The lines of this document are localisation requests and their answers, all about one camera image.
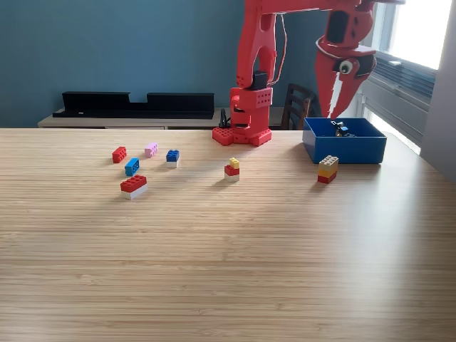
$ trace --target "yellow lego brick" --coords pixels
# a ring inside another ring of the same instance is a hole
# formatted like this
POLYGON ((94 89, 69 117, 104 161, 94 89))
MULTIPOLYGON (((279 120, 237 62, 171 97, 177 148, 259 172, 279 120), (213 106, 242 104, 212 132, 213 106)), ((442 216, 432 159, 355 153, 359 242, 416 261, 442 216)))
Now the yellow lego brick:
POLYGON ((236 158, 231 158, 229 160, 229 165, 233 168, 233 169, 239 169, 239 161, 236 159, 236 158))
POLYGON ((335 172, 337 171, 339 166, 339 158, 333 157, 329 155, 322 161, 320 161, 320 164, 318 165, 318 170, 325 170, 328 172, 335 172))
POLYGON ((333 171, 318 170, 318 176, 331 178, 336 172, 337 172, 337 170, 333 170, 333 171))

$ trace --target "white lego brick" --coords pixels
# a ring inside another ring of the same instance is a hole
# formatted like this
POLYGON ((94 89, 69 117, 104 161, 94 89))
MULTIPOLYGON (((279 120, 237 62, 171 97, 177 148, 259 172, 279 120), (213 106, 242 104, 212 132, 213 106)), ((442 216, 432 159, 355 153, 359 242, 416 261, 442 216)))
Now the white lego brick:
POLYGON ((166 167, 170 169, 177 169, 180 164, 180 158, 177 160, 177 162, 166 162, 166 167))
POLYGON ((325 170, 325 171, 333 171, 336 170, 339 165, 339 158, 333 157, 329 155, 322 161, 320 161, 320 164, 318 165, 318 168, 320 170, 325 170))
POLYGON ((133 200, 146 191, 147 191, 147 184, 143 185, 142 187, 140 187, 139 189, 137 189, 133 192, 122 191, 122 197, 126 198, 127 200, 133 200))
POLYGON ((240 175, 229 176, 225 173, 225 180, 227 180, 228 182, 238 182, 240 179, 239 176, 240 175))

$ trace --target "pink lego brick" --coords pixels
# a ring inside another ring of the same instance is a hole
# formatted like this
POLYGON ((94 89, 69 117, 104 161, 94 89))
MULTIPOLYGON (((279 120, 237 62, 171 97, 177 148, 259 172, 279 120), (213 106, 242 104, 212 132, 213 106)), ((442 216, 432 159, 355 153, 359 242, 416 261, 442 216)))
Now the pink lego brick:
POLYGON ((156 142, 150 143, 145 149, 144 154, 146 158, 152 158, 155 153, 158 151, 158 146, 156 142))

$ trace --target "red robot arm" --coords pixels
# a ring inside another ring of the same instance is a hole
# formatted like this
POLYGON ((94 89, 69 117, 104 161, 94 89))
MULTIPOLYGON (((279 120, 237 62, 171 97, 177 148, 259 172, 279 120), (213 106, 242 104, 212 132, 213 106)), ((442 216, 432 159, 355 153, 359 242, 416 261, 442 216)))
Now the red robot arm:
POLYGON ((317 42, 316 76, 323 116, 337 118, 350 104, 361 83, 375 68, 375 50, 360 46, 372 29, 375 2, 404 0, 245 0, 239 42, 237 85, 231 91, 231 128, 216 128, 213 138, 223 145, 260 145, 271 139, 269 106, 275 83, 277 14, 331 11, 326 32, 317 42), (259 73, 254 72, 259 58, 259 73), (341 81, 333 94, 336 80, 341 81))

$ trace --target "blue plastic bin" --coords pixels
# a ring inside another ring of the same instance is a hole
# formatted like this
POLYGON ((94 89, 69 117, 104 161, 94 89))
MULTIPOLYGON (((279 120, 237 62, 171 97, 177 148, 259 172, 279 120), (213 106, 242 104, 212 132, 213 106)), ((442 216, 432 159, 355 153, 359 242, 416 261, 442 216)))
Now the blue plastic bin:
POLYGON ((302 141, 314 163, 332 155, 345 164, 379 164, 385 153, 386 136, 365 118, 341 118, 356 137, 336 137, 331 119, 307 118, 302 141))

